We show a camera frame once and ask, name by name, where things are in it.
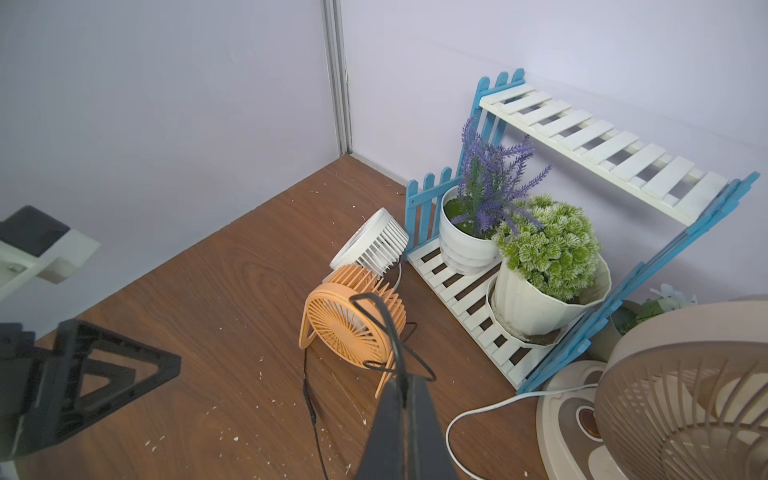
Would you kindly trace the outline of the large beige desk fan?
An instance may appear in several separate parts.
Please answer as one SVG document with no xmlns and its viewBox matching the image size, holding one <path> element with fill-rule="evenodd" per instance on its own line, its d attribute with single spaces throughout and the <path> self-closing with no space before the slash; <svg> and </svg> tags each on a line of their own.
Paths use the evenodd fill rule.
<svg viewBox="0 0 768 480">
<path fill-rule="evenodd" d="M 766 297 L 659 315 L 564 367 L 537 439 L 551 479 L 765 478 Z"/>
</svg>

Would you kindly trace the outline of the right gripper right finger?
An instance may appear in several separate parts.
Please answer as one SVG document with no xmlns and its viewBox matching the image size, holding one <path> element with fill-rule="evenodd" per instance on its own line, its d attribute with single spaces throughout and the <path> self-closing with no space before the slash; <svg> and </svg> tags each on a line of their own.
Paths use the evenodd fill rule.
<svg viewBox="0 0 768 480">
<path fill-rule="evenodd" d="M 357 479 L 456 479 L 426 379 L 398 379 L 381 393 Z"/>
</svg>

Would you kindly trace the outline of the small orange desk fan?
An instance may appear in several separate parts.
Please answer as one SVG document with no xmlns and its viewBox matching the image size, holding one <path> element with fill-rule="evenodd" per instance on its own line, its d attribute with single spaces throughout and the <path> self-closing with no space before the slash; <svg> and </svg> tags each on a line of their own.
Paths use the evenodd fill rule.
<svg viewBox="0 0 768 480">
<path fill-rule="evenodd" d="M 299 347 L 306 349 L 315 338 L 320 338 L 352 365 L 362 368 L 366 361 L 374 361 L 392 368 L 394 354 L 383 315 L 373 301 L 364 299 L 360 304 L 371 314 L 366 317 L 350 300 L 361 293 L 378 295 L 392 316 L 396 332 L 403 332 L 407 318 L 399 295 L 371 270 L 352 264 L 332 272 L 308 295 L 299 330 Z"/>
</svg>

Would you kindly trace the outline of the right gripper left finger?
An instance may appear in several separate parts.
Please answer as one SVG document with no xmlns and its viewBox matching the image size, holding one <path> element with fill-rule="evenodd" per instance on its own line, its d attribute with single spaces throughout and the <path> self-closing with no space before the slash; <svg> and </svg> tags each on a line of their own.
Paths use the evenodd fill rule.
<svg viewBox="0 0 768 480">
<path fill-rule="evenodd" d="M 52 349 L 3 323 L 1 460 L 60 444 L 180 371 L 180 356 L 83 320 L 60 323 Z"/>
</svg>

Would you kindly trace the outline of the black usb cable orange fan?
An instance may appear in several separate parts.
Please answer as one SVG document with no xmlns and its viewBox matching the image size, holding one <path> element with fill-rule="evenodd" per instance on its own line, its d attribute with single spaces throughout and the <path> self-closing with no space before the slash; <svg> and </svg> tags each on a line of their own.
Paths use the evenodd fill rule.
<svg viewBox="0 0 768 480">
<path fill-rule="evenodd" d="M 383 374 L 357 479 L 454 479 L 428 388 L 437 376 L 400 338 L 396 313 L 376 293 L 326 289 L 307 298 L 302 329 L 336 335 L 353 361 Z"/>
</svg>

